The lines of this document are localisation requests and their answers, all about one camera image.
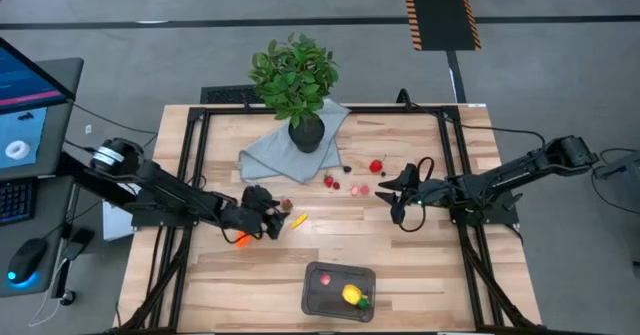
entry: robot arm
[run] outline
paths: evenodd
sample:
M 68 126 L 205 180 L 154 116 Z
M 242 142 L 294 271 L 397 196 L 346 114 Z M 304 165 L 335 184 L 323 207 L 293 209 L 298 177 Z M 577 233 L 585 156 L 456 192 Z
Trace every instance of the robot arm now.
M 123 208 L 134 216 L 152 212 L 205 221 L 221 229 L 236 229 L 254 237 L 266 232 L 277 239 L 288 213 L 273 211 L 279 204 L 260 186 L 245 188 L 241 203 L 216 192 L 195 189 L 142 156 L 142 148 L 125 139 L 106 140 L 94 153 L 87 171 L 116 183 L 135 183 L 141 190 L 136 201 Z
M 412 203 L 449 209 L 463 208 L 482 211 L 496 202 L 500 195 L 549 174 L 573 176 L 587 172 L 598 161 L 582 138 L 566 136 L 482 174 L 468 174 L 420 181 L 420 168 L 407 164 L 397 179 L 380 183 L 380 187 L 400 191 L 376 192 L 391 205 L 394 223 L 402 223 L 404 207 Z

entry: gray towel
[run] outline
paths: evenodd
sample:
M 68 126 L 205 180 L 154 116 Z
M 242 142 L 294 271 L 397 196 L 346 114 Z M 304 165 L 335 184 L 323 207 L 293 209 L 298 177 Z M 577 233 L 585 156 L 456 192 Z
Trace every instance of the gray towel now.
M 283 123 L 272 134 L 240 151 L 240 177 L 247 181 L 284 175 L 305 183 L 320 169 L 342 166 L 335 136 L 348 114 L 349 109 L 333 100 L 324 100 L 324 107 L 318 111 L 324 122 L 324 137 L 311 154 L 298 150 L 289 137 L 289 122 Z

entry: concrete floor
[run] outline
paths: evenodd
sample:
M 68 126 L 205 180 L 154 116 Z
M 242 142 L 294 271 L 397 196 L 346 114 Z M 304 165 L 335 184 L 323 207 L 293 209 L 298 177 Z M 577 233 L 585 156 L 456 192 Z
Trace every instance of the concrete floor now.
M 476 16 L 640 14 L 640 0 L 471 0 Z M 404 0 L 2 0 L 0 23 L 404 16 Z M 196 103 L 202 86 L 246 84 L 253 52 L 304 31 L 335 51 L 345 102 L 385 102 L 401 87 L 420 102 L 453 102 L 446 57 L 415 52 L 406 25 L 146 30 L 23 30 L 0 35 L 34 60 L 82 57 L 78 103 L 127 125 L 156 129 L 165 104 Z M 458 53 L 469 102 L 487 103 L 495 126 L 548 139 L 575 134 L 592 150 L 637 148 L 640 23 L 480 25 L 483 50 Z M 92 124 L 93 132 L 84 134 Z M 74 111 L 67 137 L 145 142 L 143 134 Z M 503 160 L 536 147 L 496 134 Z M 621 181 L 598 184 L 640 209 Z M 548 177 L 518 205 L 542 318 L 553 329 L 636 334 L 640 327 L 640 216 L 602 203 L 588 176 Z M 83 204 L 92 199 L 84 197 Z M 85 221 L 100 223 L 100 214 Z M 97 244 L 72 271 L 78 304 L 50 322 L 26 323 L 42 295 L 0 299 L 0 334 L 101 332 L 114 307 L 130 240 Z

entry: wooden table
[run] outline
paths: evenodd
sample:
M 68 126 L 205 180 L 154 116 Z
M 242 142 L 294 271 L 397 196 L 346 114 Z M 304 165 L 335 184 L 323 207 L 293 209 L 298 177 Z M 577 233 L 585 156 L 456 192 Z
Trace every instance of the wooden table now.
M 154 160 L 176 173 L 189 106 L 166 106 Z M 490 125 L 485 107 L 460 105 L 463 124 Z M 279 121 L 272 115 L 213 116 L 208 133 L 203 175 L 206 189 L 240 198 L 246 186 L 237 169 L 238 152 L 270 133 Z M 465 129 L 474 172 L 500 164 L 491 131 Z M 188 168 L 193 169 L 199 125 L 194 131 Z M 276 241 L 252 240 L 245 248 L 228 245 L 220 229 L 201 224 L 194 231 L 178 330 L 201 331 L 440 331 L 473 330 L 467 283 L 457 231 L 444 209 L 427 208 L 427 221 L 416 233 L 393 223 L 389 206 L 373 195 L 380 175 L 369 172 L 373 159 L 386 154 L 387 179 L 407 162 L 424 156 L 436 161 L 434 177 L 446 175 L 436 119 L 415 115 L 350 115 L 337 135 L 345 165 L 331 171 L 342 184 L 327 189 L 323 174 L 306 185 L 284 177 L 261 180 L 277 198 L 295 207 Z M 352 197 L 353 185 L 367 184 L 371 195 Z M 289 224 L 302 213 L 309 218 L 295 230 Z M 418 224 L 421 210 L 408 209 L 405 225 Z M 520 240 L 501 225 L 485 227 L 497 281 L 531 321 L 540 317 Z M 228 231 L 235 236 L 235 231 Z M 155 240 L 155 229 L 134 236 L 120 295 L 124 319 L 142 303 Z M 370 323 L 308 316 L 300 308 L 305 266 L 311 261 L 366 266 L 377 276 L 376 313 Z M 488 297 L 478 280 L 485 322 L 490 323 Z M 172 293 L 170 285 L 167 294 Z M 161 324 L 169 307 L 163 303 Z

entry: computer screen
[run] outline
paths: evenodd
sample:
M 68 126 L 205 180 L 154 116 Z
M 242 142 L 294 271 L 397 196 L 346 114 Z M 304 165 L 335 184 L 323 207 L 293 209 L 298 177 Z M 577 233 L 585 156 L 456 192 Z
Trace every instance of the computer screen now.
M 70 92 L 4 39 L 0 41 L 0 113 L 51 106 Z

